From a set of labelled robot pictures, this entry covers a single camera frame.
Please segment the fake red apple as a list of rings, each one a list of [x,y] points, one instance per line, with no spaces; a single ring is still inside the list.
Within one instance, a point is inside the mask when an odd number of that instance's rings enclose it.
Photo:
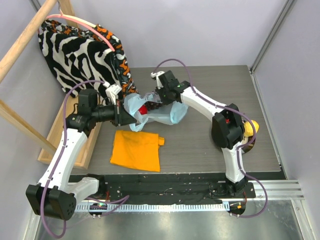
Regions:
[[[148,108],[145,106],[145,105],[142,105],[138,112],[141,114],[141,115],[146,115],[148,113]]]

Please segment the fake yellow lemon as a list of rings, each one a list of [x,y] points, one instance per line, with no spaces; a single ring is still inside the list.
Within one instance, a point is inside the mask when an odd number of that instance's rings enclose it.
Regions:
[[[255,129],[255,132],[257,133],[259,131],[259,124],[255,121],[255,120],[251,120],[253,126],[250,124],[249,121],[245,121],[243,123],[243,126],[244,126],[244,134],[243,136],[248,138],[248,137],[253,137],[254,136],[254,129]]]

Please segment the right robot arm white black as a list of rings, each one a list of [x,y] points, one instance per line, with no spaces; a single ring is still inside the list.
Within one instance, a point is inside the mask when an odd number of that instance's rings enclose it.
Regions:
[[[164,105],[179,102],[210,120],[211,138],[221,148],[225,162],[225,194],[233,198],[242,194],[248,179],[243,170],[241,147],[245,128],[238,107],[201,96],[190,82],[180,82],[170,70],[152,72],[150,76],[156,81],[155,91]]]

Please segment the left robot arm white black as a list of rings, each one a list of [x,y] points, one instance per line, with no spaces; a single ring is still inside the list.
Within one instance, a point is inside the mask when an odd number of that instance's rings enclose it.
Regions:
[[[137,121],[119,99],[102,105],[98,103],[95,89],[82,90],[78,95],[77,112],[64,118],[61,140],[46,172],[37,184],[30,184],[26,189],[26,197],[35,214],[68,221],[78,203],[90,196],[100,200],[106,195],[102,177],[95,174],[88,174],[72,186],[68,185],[81,149],[96,124],[102,122],[111,122],[117,127]]]

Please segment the zebra pattern fabric bag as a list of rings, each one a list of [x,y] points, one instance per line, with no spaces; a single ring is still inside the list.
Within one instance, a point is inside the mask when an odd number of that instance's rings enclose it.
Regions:
[[[41,29],[39,49],[63,92],[72,90],[75,98],[81,90],[95,89],[104,99],[107,95],[102,82],[119,85],[119,99],[138,92],[122,42],[111,31],[97,24],[94,29],[102,35],[99,37],[51,19],[45,20]]]

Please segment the orange folded cloth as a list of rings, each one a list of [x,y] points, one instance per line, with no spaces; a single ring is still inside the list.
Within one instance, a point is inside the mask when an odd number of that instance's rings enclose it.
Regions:
[[[165,138],[157,133],[117,130],[110,163],[128,169],[159,173],[159,148],[164,145]]]

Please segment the round plate with dark rim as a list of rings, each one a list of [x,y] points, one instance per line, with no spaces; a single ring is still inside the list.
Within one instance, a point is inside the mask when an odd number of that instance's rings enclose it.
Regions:
[[[246,145],[248,142],[250,142],[250,141],[252,140],[252,138],[253,138],[252,136],[244,137],[244,138],[242,139],[242,141],[241,141],[241,145]],[[242,153],[242,154],[246,154],[246,153],[248,153],[249,151],[251,151],[251,150],[253,149],[255,143],[256,143],[256,140],[254,139],[254,140],[251,142],[251,144],[248,144],[248,145],[242,147],[242,148],[241,148],[241,153]]]

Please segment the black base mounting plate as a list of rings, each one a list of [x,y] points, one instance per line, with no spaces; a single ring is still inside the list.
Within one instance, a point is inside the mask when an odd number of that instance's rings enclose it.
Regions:
[[[222,173],[105,174],[97,178],[100,186],[93,198],[115,201],[128,196],[128,204],[191,205],[256,197],[249,181],[241,194],[225,194],[226,178]]]

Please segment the pink clothes hanger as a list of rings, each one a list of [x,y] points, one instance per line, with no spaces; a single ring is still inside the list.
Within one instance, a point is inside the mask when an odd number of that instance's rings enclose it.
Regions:
[[[98,37],[100,37],[107,45],[108,47],[111,49],[112,52],[115,52],[115,48],[112,46],[112,44],[109,42],[108,39],[106,39],[102,34],[100,34],[97,30],[94,29],[95,25],[83,20],[81,18],[78,18],[76,16],[71,16],[71,15],[67,15],[67,14],[51,14],[48,15],[45,19],[52,19],[52,18],[59,18],[59,19],[64,19],[64,20],[68,20],[71,21],[73,23],[77,23],[78,25],[83,26],[84,28],[88,29],[89,31],[91,31],[92,33],[94,33],[95,35],[97,35]]]

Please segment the wooden rack frame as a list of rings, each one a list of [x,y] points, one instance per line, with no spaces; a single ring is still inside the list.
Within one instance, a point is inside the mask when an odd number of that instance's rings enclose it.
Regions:
[[[4,57],[36,11],[28,0],[0,2],[0,56]],[[64,93],[40,51],[31,41],[0,84],[0,99],[46,137],[61,107]],[[4,118],[0,119],[0,169],[41,173],[41,147]]]

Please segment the aluminium rail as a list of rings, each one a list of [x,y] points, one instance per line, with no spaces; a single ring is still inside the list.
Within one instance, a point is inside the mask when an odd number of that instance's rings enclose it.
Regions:
[[[181,211],[221,209],[241,216],[251,201],[265,209],[270,201],[304,198],[296,181],[248,182],[232,192],[225,182],[211,178],[184,178],[137,175],[86,176],[76,183],[60,186],[55,182],[30,185],[26,197],[37,215],[69,220],[78,209],[98,212]]]

